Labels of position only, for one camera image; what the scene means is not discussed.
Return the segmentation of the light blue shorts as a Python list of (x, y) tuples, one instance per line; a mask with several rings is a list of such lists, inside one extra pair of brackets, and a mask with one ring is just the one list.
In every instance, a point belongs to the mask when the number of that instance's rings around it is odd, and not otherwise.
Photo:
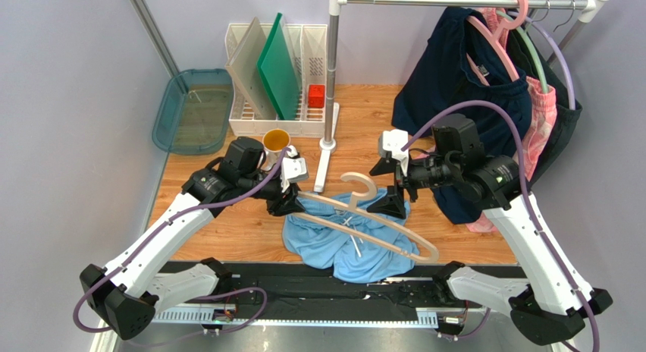
[[(368, 218), (335, 209), (312, 200), (301, 200), (310, 215), (345, 225), (363, 234), (379, 238), (413, 254), (419, 249), (408, 237)], [(415, 262), (383, 247), (314, 222), (285, 217), (282, 230), (284, 246), (315, 269), (333, 269), (341, 281), (368, 284), (410, 271)]]

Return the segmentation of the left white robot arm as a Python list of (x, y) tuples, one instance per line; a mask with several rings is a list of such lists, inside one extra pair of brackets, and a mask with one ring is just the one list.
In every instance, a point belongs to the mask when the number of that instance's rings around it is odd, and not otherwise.
[(181, 303), (232, 297), (232, 274), (214, 258), (182, 272), (160, 271), (197, 231), (247, 198), (264, 200), (269, 215), (303, 212), (298, 183), (308, 176), (306, 160), (293, 146), (270, 162), (260, 141), (236, 138), (223, 156), (190, 175), (163, 216), (130, 247), (105, 266), (90, 264), (80, 273), (80, 302), (105, 322), (104, 331), (128, 341)]

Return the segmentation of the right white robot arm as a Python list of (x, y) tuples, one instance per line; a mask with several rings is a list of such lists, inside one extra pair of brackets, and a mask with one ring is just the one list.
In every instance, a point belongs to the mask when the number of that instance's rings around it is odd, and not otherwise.
[(420, 159), (405, 149), (404, 130), (380, 135), (380, 159), (372, 174), (392, 174), (394, 182), (368, 210), (403, 218), (404, 196), (416, 200), (420, 189), (454, 187), (503, 235), (526, 281), (506, 281), (450, 262), (434, 276), (439, 301), (467, 300), (505, 314), (537, 345), (576, 336), (612, 305), (610, 293), (577, 273), (540, 216), (535, 197), (522, 194), (523, 171), (510, 157), (485, 152), (474, 121), (448, 115), (432, 132), (436, 150)]

